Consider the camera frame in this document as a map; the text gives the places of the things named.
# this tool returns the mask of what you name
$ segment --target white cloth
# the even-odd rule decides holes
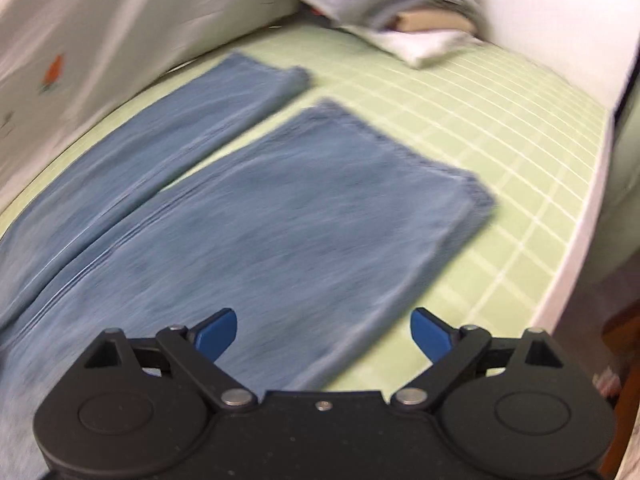
[[[0,211],[158,76],[295,0],[0,0]]]
[[[364,27],[343,27],[372,45],[403,60],[412,68],[423,68],[469,45],[482,41],[462,30],[429,30],[427,32],[378,32]]]

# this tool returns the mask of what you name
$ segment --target beige cloth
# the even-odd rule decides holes
[[[391,28],[398,32],[453,29],[469,34],[476,33],[476,26],[471,20],[453,10],[445,9],[414,9],[398,12],[398,18]]]

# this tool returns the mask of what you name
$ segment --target metal pin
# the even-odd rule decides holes
[[[396,392],[396,400],[405,406],[415,406],[427,400],[427,392],[420,388],[403,388]]]
[[[328,412],[333,406],[330,400],[318,400],[316,402],[316,410],[319,412]]]
[[[254,400],[254,396],[244,388],[232,388],[220,397],[227,406],[245,406]]]

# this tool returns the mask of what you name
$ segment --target bed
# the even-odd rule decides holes
[[[555,326],[599,210],[609,113],[551,70],[492,44],[416,71],[345,32],[305,22],[265,28],[173,70],[96,124],[2,213],[0,235],[81,153],[235,48],[273,66],[307,68],[312,89],[192,172],[331,97],[421,155],[475,172],[497,197],[491,223],[417,304],[497,336]],[[426,366],[407,312],[327,388],[389,394]]]

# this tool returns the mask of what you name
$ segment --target blue denim jeans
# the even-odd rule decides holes
[[[94,240],[220,146],[308,88],[239,53],[142,110],[78,158],[0,240],[3,332]]]
[[[231,307],[238,338],[221,368],[258,394],[318,388],[415,302],[493,206],[472,174],[338,105],[303,111],[140,205],[12,324],[0,474],[44,470],[34,410],[104,327],[151,336]]]

